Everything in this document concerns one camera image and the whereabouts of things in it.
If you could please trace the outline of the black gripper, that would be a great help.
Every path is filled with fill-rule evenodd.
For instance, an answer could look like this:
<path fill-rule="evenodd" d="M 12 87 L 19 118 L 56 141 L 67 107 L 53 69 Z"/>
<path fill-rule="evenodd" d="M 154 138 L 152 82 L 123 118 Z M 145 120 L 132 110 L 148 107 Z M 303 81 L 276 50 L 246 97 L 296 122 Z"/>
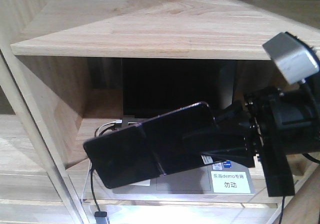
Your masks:
<path fill-rule="evenodd" d="M 257 150 L 269 196 L 293 196 L 295 184 L 287 155 L 319 151 L 320 97 L 307 80 L 283 92 L 266 87 L 245 94 L 245 104 L 256 129 Z M 215 117 L 215 125 L 247 126 L 248 115 L 236 100 Z M 251 132 L 247 129 L 205 127 L 183 136 L 186 151 L 255 167 Z"/>

